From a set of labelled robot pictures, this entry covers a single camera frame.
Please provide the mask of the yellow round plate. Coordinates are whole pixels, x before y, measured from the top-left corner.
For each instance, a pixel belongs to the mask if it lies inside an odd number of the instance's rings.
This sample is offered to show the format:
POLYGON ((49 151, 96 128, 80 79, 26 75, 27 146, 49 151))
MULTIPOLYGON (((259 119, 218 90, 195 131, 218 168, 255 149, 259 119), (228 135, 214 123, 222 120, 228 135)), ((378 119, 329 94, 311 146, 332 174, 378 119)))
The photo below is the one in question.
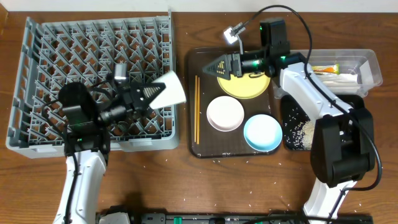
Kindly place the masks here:
POLYGON ((254 73, 245 73, 240 78, 231 76, 230 80, 217 78, 217 81, 221 89, 228 95, 238 99, 248 100, 265 92, 271 79, 264 73, 257 75, 254 73))

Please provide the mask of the white paper cup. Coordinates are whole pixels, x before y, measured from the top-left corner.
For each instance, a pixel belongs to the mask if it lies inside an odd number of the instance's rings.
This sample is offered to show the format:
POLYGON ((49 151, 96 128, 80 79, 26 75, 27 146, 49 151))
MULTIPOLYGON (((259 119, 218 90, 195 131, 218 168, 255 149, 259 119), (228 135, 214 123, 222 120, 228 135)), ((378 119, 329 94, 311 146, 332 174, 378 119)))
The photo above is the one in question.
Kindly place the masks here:
POLYGON ((173 70, 154 80, 154 83, 165 84, 165 89, 149 104, 151 109, 155 110, 186 102, 183 86, 173 70))

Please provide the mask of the light blue bowl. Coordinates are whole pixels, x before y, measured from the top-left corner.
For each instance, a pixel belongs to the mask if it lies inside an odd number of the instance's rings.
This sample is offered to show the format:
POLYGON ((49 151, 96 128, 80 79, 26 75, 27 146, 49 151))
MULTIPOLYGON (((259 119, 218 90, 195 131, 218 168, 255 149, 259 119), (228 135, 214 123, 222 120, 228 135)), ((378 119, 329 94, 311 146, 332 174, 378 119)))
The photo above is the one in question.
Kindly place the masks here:
POLYGON ((257 114, 249 118, 243 129, 247 144, 258 152, 272 152, 282 142, 282 128, 270 115, 257 114))

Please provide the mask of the yellow green snack wrapper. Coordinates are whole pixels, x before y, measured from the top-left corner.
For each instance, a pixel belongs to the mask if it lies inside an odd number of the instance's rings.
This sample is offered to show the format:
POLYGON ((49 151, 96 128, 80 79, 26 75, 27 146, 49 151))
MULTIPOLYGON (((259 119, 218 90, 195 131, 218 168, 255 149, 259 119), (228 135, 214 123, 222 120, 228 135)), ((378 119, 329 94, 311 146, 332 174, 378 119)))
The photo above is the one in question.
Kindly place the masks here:
POLYGON ((312 70, 316 74, 324 75, 324 74, 335 74, 339 75, 340 74, 340 65, 339 64, 334 64, 334 65, 314 65, 312 66, 312 70))

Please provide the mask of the white napkin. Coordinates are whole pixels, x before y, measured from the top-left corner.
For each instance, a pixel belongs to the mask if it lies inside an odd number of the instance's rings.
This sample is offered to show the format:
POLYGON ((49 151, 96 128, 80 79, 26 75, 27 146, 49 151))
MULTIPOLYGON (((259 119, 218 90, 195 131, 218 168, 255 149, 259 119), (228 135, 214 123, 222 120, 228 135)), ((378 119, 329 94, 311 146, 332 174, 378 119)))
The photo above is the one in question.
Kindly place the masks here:
POLYGON ((317 77, 326 86, 350 86, 350 85, 357 85, 358 84, 358 76, 357 76, 357 74, 326 73, 326 74, 323 74, 323 75, 317 75, 317 77))

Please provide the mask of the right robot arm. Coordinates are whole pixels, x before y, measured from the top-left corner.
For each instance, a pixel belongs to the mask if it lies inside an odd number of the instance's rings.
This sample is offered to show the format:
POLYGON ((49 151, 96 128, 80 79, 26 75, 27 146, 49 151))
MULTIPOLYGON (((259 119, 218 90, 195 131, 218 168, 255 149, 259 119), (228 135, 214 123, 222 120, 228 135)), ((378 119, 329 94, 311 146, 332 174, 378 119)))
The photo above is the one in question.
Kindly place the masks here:
POLYGON ((224 80, 263 72, 299 104, 315 123, 310 161, 317 178, 302 215, 294 218, 349 223, 336 217, 346 193, 357 191, 357 181, 381 167, 373 117, 366 108, 353 108, 329 90, 314 74, 309 55, 290 51, 283 19, 261 21, 259 29, 261 49, 224 54, 205 65, 203 72, 224 80))

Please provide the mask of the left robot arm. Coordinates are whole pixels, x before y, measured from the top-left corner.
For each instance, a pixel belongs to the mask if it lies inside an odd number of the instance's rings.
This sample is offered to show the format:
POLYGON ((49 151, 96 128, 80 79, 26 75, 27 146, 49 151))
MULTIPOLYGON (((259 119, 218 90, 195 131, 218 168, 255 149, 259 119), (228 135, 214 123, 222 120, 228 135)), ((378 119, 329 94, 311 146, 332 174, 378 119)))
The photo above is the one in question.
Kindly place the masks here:
POLYGON ((166 89, 164 83, 119 86, 120 102, 100 108, 90 88, 80 82, 65 85, 58 94, 67 123, 63 130, 67 174, 55 223, 95 223, 101 181, 108 165, 108 126, 129 113, 147 109, 166 89))

